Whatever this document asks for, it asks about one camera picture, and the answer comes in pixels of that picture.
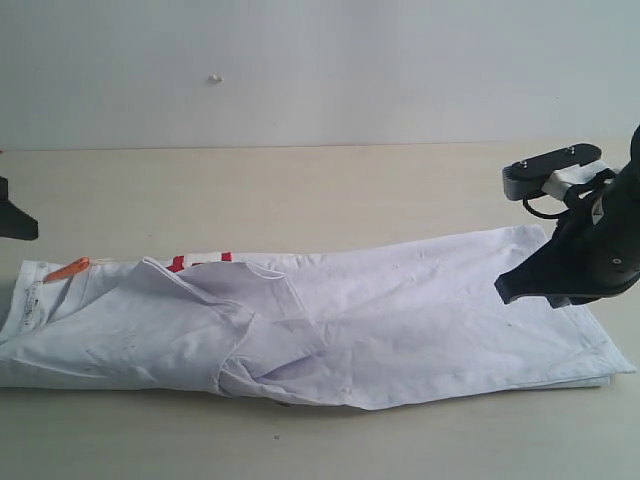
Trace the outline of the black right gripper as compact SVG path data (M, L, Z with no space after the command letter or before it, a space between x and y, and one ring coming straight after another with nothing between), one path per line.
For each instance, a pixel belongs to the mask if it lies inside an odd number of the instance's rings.
M619 295L639 280L639 133L630 160L609 181L600 172L592 190L572 186L563 201L569 217L551 242L494 282L504 304L544 297L553 309Z

